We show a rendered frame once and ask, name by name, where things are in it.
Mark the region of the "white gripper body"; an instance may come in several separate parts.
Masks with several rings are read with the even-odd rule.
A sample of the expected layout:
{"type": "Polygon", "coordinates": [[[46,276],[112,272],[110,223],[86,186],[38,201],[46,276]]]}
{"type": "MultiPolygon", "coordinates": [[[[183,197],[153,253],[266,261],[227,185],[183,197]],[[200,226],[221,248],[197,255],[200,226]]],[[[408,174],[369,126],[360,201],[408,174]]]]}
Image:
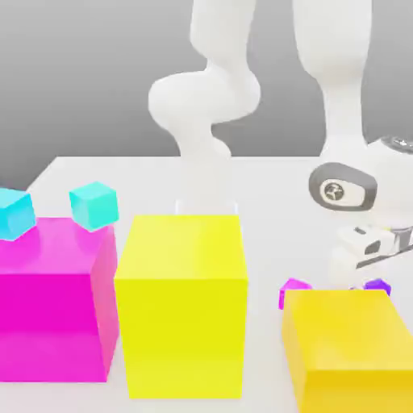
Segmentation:
{"type": "Polygon", "coordinates": [[[401,258],[413,264],[413,245],[390,256],[367,257],[346,249],[334,248],[331,254],[331,283],[335,288],[361,288],[381,278],[388,282],[401,258]]]}

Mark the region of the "small purple cube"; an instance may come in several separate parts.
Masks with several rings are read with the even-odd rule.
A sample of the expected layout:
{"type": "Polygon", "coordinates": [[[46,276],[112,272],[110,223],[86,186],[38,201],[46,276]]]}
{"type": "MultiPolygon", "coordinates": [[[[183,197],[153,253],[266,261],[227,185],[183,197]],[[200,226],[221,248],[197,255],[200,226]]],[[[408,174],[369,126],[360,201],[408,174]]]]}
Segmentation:
{"type": "Polygon", "coordinates": [[[366,282],[363,286],[364,290],[384,290],[388,296],[391,295],[391,285],[381,278],[373,279],[366,282]]]}

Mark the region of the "small magenta cube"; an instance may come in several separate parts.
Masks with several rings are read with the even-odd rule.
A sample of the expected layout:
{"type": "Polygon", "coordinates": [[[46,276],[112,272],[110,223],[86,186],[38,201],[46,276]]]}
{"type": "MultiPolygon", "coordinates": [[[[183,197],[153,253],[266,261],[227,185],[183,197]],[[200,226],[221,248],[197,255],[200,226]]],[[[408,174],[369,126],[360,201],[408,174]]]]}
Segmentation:
{"type": "Polygon", "coordinates": [[[298,280],[296,278],[289,278],[279,290],[278,309],[282,310],[285,303],[285,295],[287,290],[312,290],[311,284],[298,280]]]}

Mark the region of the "small turquoise cube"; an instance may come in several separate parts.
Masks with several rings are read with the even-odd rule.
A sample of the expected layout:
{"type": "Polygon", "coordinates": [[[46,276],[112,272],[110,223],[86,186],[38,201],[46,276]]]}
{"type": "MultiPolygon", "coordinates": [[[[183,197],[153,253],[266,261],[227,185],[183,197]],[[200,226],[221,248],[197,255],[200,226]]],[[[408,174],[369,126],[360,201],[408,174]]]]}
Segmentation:
{"type": "Polygon", "coordinates": [[[116,191],[99,181],[69,191],[73,221],[89,232],[119,220],[116,191]]]}

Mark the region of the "small cyan cube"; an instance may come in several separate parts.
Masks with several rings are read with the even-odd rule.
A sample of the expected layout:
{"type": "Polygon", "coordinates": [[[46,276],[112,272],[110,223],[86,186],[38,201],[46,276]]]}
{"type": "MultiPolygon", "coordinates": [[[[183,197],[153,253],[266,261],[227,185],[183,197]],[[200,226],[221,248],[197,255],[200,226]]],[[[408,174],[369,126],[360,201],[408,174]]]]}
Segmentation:
{"type": "Polygon", "coordinates": [[[13,241],[36,224],[31,195],[0,187],[0,240],[13,241]]]}

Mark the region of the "large orange box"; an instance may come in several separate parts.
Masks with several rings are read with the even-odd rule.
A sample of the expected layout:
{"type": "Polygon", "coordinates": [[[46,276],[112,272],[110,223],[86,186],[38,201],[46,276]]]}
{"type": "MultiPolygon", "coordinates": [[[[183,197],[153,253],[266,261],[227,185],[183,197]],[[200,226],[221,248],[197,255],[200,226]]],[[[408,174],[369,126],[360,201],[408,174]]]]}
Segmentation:
{"type": "Polygon", "coordinates": [[[289,290],[282,339],[298,413],[413,413],[413,335],[383,290],[289,290]]]}

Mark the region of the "large yellow box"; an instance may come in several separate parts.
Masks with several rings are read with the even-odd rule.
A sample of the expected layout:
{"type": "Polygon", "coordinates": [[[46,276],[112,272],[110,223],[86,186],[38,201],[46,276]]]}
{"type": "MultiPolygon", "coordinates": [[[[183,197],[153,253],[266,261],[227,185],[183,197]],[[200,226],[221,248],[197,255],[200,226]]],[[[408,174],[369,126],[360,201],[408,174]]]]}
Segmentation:
{"type": "Polygon", "coordinates": [[[237,215],[137,215],[115,274],[131,398],[239,398],[248,275],[237,215]]]}

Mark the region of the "large magenta box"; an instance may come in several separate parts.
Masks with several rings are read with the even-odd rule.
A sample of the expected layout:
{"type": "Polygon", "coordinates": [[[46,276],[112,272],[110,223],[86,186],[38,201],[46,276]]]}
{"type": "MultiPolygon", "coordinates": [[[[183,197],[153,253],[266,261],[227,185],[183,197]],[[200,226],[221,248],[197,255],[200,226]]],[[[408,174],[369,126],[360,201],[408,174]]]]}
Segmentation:
{"type": "Polygon", "coordinates": [[[0,382],[105,382],[119,336],[112,226],[40,218],[0,240],[0,382]]]}

